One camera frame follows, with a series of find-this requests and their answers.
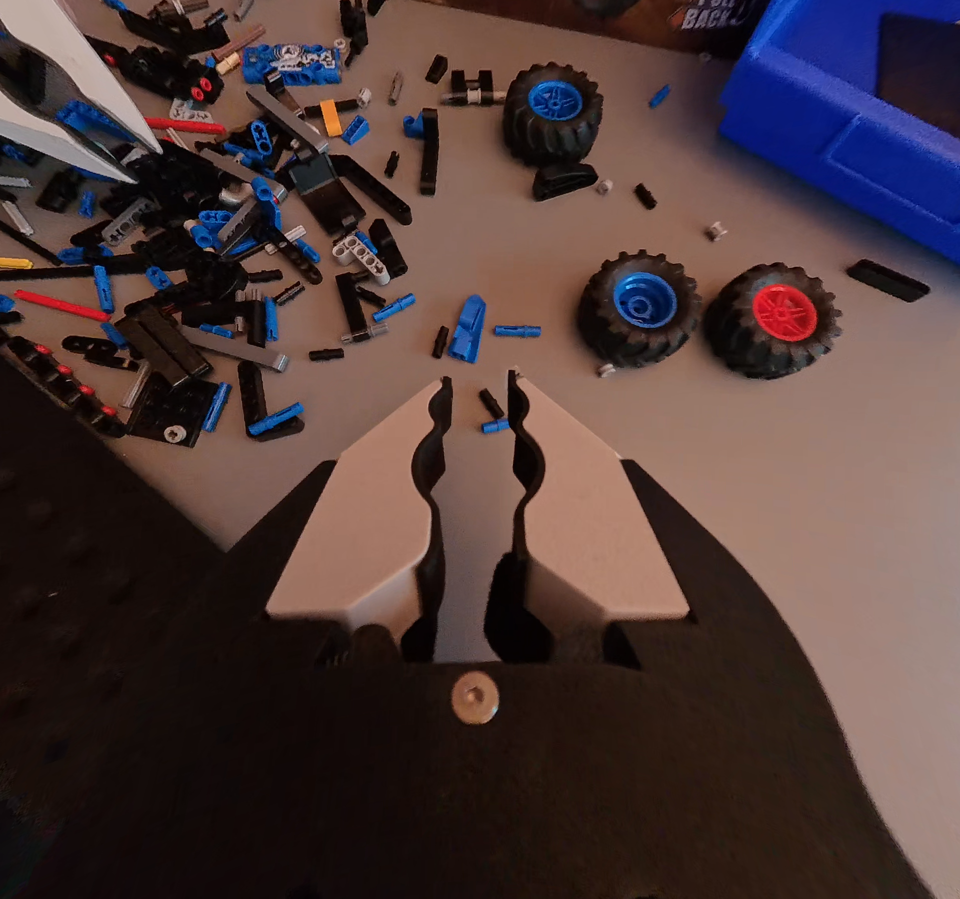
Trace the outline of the blue storage bin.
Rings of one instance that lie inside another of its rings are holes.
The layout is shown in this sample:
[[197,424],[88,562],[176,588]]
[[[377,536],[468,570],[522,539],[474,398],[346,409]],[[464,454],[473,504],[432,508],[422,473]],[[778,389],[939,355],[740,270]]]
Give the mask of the blue storage bin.
[[880,94],[886,15],[956,29],[959,0],[772,0],[720,133],[958,264],[958,137]]

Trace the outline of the pile of toy building pieces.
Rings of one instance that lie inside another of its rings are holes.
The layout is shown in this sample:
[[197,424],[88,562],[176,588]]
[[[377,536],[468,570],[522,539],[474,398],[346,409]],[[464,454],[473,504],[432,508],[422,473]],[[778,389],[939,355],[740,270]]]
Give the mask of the pile of toy building pieces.
[[[181,40],[184,40],[187,33],[190,35],[194,33],[216,33],[220,38],[214,37],[214,45],[219,48],[223,39],[220,34],[225,33],[222,22],[211,22],[194,28],[188,18],[177,14],[176,22],[178,24],[172,25],[167,18],[162,17],[158,20],[158,29],[154,30],[157,23],[152,18],[135,16],[130,10],[125,10],[118,0],[110,0],[110,2],[112,3],[111,7],[115,6],[119,10],[118,14],[122,16],[124,22],[130,20],[136,27],[131,26],[135,35],[163,45],[166,42],[163,37],[170,33],[171,36],[168,38],[171,45],[166,50],[144,46],[139,51],[124,51],[114,44],[100,40],[94,42],[86,38],[101,60],[106,56],[106,64],[115,67],[120,72],[123,72],[121,69],[121,66],[123,66],[126,70],[123,75],[130,81],[134,79],[140,81],[142,79],[141,88],[143,89],[149,87],[155,92],[163,92],[161,87],[166,88],[169,85],[171,88],[168,89],[168,92],[171,93],[172,98],[177,100],[184,92],[189,96],[188,101],[198,103],[214,101],[219,96],[218,89],[223,85],[222,76],[214,67],[213,60],[203,63],[194,61],[192,54],[197,53],[198,48],[193,45],[187,48]],[[38,54],[36,56],[38,67],[48,63]],[[396,196],[391,198],[393,193],[390,188],[368,174],[351,156],[343,154],[331,156],[329,154],[326,140],[310,122],[299,117],[291,107],[284,105],[279,100],[283,89],[282,81],[269,79],[267,83],[266,87],[258,84],[250,86],[248,98],[261,108],[261,118],[272,118],[276,130],[285,130],[285,134],[292,137],[294,142],[299,142],[298,152],[303,155],[294,156],[286,162],[286,167],[289,167],[288,173],[290,173],[291,182],[297,179],[297,176],[310,178],[314,174],[311,170],[314,170],[318,177],[323,179],[322,183],[315,184],[317,187],[314,188],[314,192],[339,195],[343,190],[341,185],[338,185],[340,179],[337,176],[346,177],[357,188],[362,187],[365,195],[371,199],[376,199],[380,203],[381,209],[390,212],[397,222],[401,220],[406,222],[410,218],[408,215],[409,209],[402,200]],[[116,126],[121,129],[106,115],[104,116],[103,121],[108,123],[110,128]],[[77,130],[70,123],[56,120]],[[408,116],[404,119],[404,129],[407,135],[422,141],[420,191],[424,196],[433,196],[436,193],[439,161],[438,111],[425,108],[417,119]],[[90,139],[82,130],[78,132]],[[585,188],[586,185],[594,182],[597,178],[592,169],[588,163],[583,161],[575,164],[541,166],[534,176],[534,199],[536,201],[546,201],[551,197],[556,198],[560,194],[565,194],[571,190]],[[255,196],[248,201],[247,205],[262,211],[263,218],[260,222],[264,231],[269,233],[270,236],[274,236],[274,240],[279,243],[282,235],[271,224],[273,222],[273,212],[270,209],[276,205],[274,201],[276,197],[272,192],[270,183],[266,181],[265,175],[259,173],[252,174],[248,182],[255,186]],[[345,217],[337,218],[334,216],[333,231],[329,233],[331,236],[343,233],[342,237],[334,243],[336,248],[333,252],[341,258],[346,257],[348,263],[350,261],[360,263],[361,261],[366,262],[366,260],[376,259],[377,256],[374,251],[370,248],[364,251],[364,248],[362,248],[364,247],[364,241],[354,234],[357,221],[361,218],[361,210],[359,210],[359,207],[350,205],[350,203],[346,203],[343,208],[346,209]],[[905,278],[900,273],[895,273],[895,270],[866,259],[850,266],[846,269],[846,274],[854,281],[904,301],[916,301],[930,294],[929,288],[924,283],[910,280],[909,277]],[[475,362],[485,309],[484,303],[476,296],[466,302],[463,313],[465,325],[463,323],[458,325],[449,341],[447,351],[451,358],[458,358],[463,362]],[[615,371],[617,370],[604,365],[598,374],[607,376]]]

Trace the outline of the black toy wheel red rim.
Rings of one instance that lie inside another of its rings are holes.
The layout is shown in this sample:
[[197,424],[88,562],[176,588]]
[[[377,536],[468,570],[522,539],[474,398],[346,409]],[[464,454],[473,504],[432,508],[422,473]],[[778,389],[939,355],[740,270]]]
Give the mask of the black toy wheel red rim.
[[773,381],[832,352],[842,335],[834,293],[805,269],[756,265],[727,282],[703,316],[705,340],[739,376]]

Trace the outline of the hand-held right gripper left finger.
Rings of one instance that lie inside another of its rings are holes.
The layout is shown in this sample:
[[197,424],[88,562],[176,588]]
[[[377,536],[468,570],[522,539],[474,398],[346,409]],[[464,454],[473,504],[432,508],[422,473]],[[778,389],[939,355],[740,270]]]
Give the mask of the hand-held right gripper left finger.
[[404,659],[434,658],[446,556],[432,492],[451,418],[441,377],[341,453],[270,594],[272,619],[377,626]]

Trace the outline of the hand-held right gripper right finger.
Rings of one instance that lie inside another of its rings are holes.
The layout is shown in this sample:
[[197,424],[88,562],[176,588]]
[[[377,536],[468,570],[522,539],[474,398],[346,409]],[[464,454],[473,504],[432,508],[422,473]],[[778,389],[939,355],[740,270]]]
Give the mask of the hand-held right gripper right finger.
[[507,393],[522,494],[486,601],[484,635],[496,658],[602,658],[621,651],[613,627],[691,619],[634,467],[520,371],[510,370]]

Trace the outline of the black toy wheel blue rim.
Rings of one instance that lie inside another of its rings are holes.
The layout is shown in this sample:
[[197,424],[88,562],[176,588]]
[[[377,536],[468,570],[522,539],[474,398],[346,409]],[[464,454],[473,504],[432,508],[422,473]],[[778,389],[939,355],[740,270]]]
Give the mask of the black toy wheel blue rim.
[[603,262],[577,308],[583,342],[612,369],[640,369],[676,354],[703,311],[697,281],[684,266],[641,250]]
[[590,154],[603,117],[597,83],[572,65],[532,65],[506,93],[502,135],[510,155],[532,167],[575,165]]

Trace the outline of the blue printed toy panel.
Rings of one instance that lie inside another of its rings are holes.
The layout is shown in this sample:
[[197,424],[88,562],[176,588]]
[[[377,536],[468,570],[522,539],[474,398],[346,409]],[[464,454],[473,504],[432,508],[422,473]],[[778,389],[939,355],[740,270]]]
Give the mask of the blue printed toy panel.
[[318,43],[260,43],[241,52],[242,74],[248,84],[278,79],[285,87],[338,85],[342,82],[341,51]]

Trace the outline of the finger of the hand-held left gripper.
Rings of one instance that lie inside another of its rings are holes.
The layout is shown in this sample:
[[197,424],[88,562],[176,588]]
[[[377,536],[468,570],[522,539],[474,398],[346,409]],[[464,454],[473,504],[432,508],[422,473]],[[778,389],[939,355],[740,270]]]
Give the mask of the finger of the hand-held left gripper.
[[[124,90],[75,25],[63,0],[1,0],[1,19],[14,41],[65,74],[80,95]],[[141,146],[162,150],[146,121]]]
[[[81,96],[114,125],[145,145],[145,118],[124,89],[108,90],[104,94],[82,92]],[[23,105],[6,89],[1,92],[1,120],[2,137],[116,182],[133,183],[136,180],[125,166],[85,135],[68,129],[54,117]]]

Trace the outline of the grey desk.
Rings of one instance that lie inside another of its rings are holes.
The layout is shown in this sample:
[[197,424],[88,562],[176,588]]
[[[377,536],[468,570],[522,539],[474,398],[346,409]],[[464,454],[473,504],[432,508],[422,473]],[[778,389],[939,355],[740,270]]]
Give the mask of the grey desk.
[[[821,677],[865,784],[936,893],[958,893],[958,270],[717,136],[730,67],[683,54],[391,0],[334,96],[373,92],[349,154],[413,211],[395,235],[415,305],[387,335],[310,363],[343,329],[330,256],[323,284],[285,311],[272,410],[300,401],[305,432],[257,445],[237,397],[183,449],[128,437],[118,457],[228,549],[317,463],[430,381],[454,386],[437,497],[447,549],[439,660],[485,660],[488,583],[521,486],[510,435],[483,435],[486,387],[518,368],[635,460],[773,601]],[[418,192],[402,117],[433,105],[435,54],[506,86],[533,63],[585,71],[605,98],[590,161],[607,195],[530,200],[494,109],[440,111],[438,195]],[[783,261],[819,276],[842,311],[834,351],[795,377],[732,375],[694,338],[650,370],[596,377],[572,314],[607,258],[640,248],[683,263],[710,298]]]

